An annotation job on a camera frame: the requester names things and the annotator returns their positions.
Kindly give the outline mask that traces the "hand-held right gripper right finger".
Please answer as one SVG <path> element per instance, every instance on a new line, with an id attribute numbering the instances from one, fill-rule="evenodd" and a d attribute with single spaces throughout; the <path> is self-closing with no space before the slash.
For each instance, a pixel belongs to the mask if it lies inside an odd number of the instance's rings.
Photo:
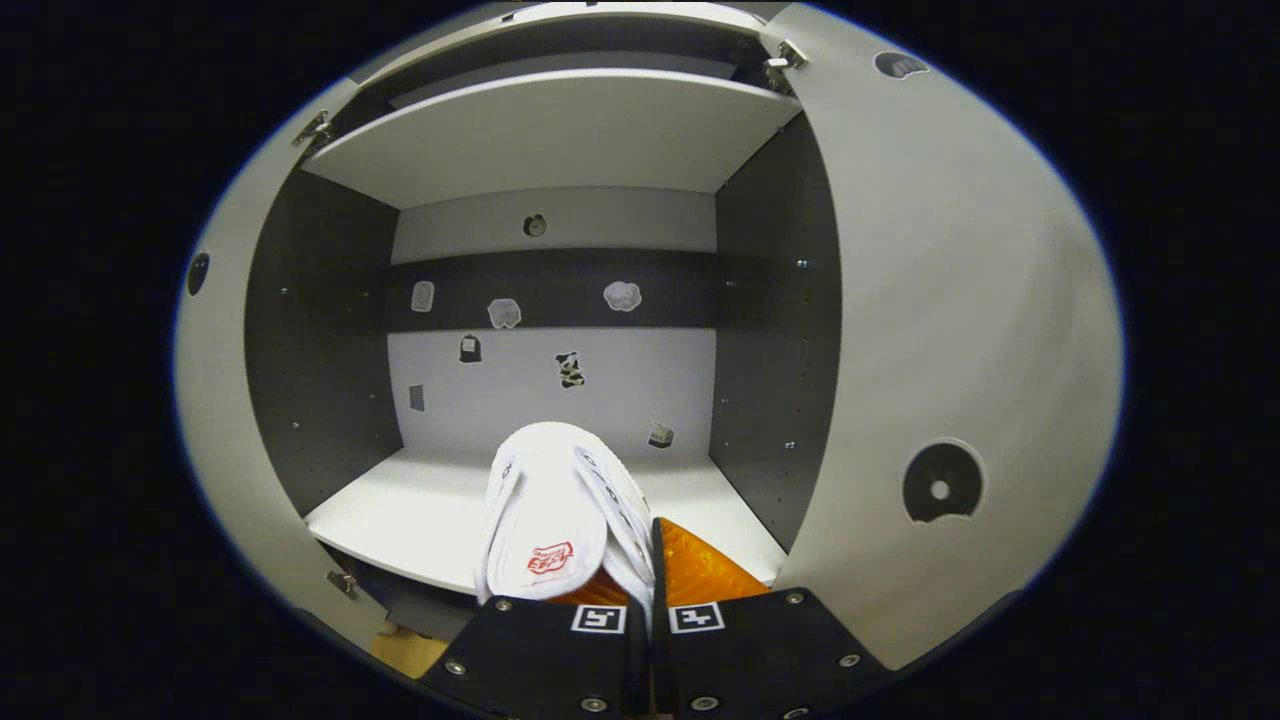
<path id="1" fill-rule="evenodd" d="M 716 550 L 652 524 L 655 707 L 675 719 L 823 719 L 887 685 L 887 669 L 805 587 L 741 594 Z"/>

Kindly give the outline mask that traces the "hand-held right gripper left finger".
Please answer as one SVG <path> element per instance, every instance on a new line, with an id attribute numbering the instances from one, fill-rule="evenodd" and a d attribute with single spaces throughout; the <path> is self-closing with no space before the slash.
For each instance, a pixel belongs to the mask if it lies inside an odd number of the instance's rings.
<path id="1" fill-rule="evenodd" d="M 490 597 L 419 684 L 476 719 L 644 719 L 645 609 Z"/>

